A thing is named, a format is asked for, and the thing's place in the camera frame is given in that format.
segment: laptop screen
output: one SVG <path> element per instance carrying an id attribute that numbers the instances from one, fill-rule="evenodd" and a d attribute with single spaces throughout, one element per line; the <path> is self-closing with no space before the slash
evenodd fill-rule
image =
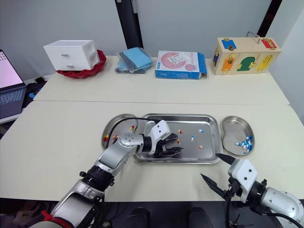
<path id="1" fill-rule="evenodd" d="M 14 86 L 23 83 L 13 66 L 0 50 L 0 88 Z"/>

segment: metal tray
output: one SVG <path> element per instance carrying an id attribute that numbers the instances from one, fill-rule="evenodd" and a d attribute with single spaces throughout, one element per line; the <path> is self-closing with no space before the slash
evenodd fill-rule
<path id="1" fill-rule="evenodd" d="M 217 121 L 210 115 L 201 114 L 147 114 L 145 118 L 167 121 L 171 132 L 179 136 L 180 143 L 173 141 L 168 148 L 182 147 L 182 154 L 173 158 L 155 158 L 148 153 L 134 155 L 137 162 L 145 163 L 195 163 L 214 164 L 220 159 L 216 153 L 223 153 L 220 131 Z M 136 133 L 147 135 L 155 125 L 153 121 L 140 122 Z"/>
<path id="2" fill-rule="evenodd" d="M 105 150 L 106 142 L 107 142 L 104 140 L 104 138 L 106 137 L 107 134 L 110 133 L 113 126 L 121 119 L 129 118 L 129 117 L 136 117 L 136 116 L 132 115 L 132 114 L 121 114 L 121 115 L 114 117 L 112 120 L 109 121 L 109 123 L 104 128 L 104 132 L 103 132 L 103 135 L 101 138 L 101 147 L 103 148 L 103 150 Z M 114 142 L 115 139 L 113 137 L 115 137 L 116 135 L 119 135 L 121 133 L 133 133 L 136 130 L 137 126 L 138 126 L 137 120 L 126 120 L 126 121 L 123 121 L 120 124 L 118 124 L 115 127 L 112 135 L 109 135 L 109 139 L 108 139 L 109 145 L 111 145 Z"/>
<path id="3" fill-rule="evenodd" d="M 248 155 L 250 154 L 255 146 L 255 137 L 253 130 L 249 123 L 244 119 L 237 116 L 228 116 L 222 121 L 222 132 L 223 132 L 223 147 L 230 153 L 236 155 Z M 237 146 L 236 143 L 246 140 L 246 137 L 251 135 L 252 148 L 248 153 L 241 146 Z"/>

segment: laptop keyboard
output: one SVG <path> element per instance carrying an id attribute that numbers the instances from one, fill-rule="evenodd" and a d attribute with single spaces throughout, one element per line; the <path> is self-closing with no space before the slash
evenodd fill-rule
<path id="1" fill-rule="evenodd" d="M 23 89 L 0 95 L 0 105 L 21 100 Z"/>

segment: pink circle graphic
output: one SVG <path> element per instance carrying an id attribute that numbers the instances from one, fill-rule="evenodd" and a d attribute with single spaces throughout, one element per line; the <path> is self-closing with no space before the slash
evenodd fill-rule
<path id="1" fill-rule="evenodd" d="M 195 70 L 195 65 L 193 65 L 193 64 L 187 64 L 187 65 L 185 66 L 185 68 L 186 68 L 186 70 L 188 70 L 188 71 L 193 71 L 193 70 Z"/>
<path id="2" fill-rule="evenodd" d="M 166 54 L 164 54 L 162 57 L 161 57 L 161 63 L 167 67 L 167 68 L 171 68 L 171 69 L 177 69 L 177 68 L 180 68 L 182 67 L 183 65 L 186 64 L 186 61 L 182 61 L 180 63 L 177 63 L 177 64 L 174 64 L 172 63 L 171 61 L 168 60 L 168 58 L 172 57 L 172 56 L 175 56 L 175 55 L 178 55 L 179 52 L 168 52 Z"/>

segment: folded cloth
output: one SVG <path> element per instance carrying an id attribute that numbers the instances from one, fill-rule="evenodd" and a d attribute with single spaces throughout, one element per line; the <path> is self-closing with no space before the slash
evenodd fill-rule
<path id="1" fill-rule="evenodd" d="M 131 72 L 148 68 L 152 64 L 150 57 L 139 47 L 122 51 L 119 53 L 119 56 Z"/>
<path id="2" fill-rule="evenodd" d="M 134 74 L 144 74 L 146 72 L 147 68 L 144 69 L 139 69 L 139 70 L 135 70 L 133 73 Z M 127 68 L 127 65 L 125 64 L 125 62 L 123 60 L 119 60 L 116 69 L 116 72 L 118 73 L 126 73 L 126 74 L 130 74 L 131 72 L 129 71 L 129 69 Z"/>

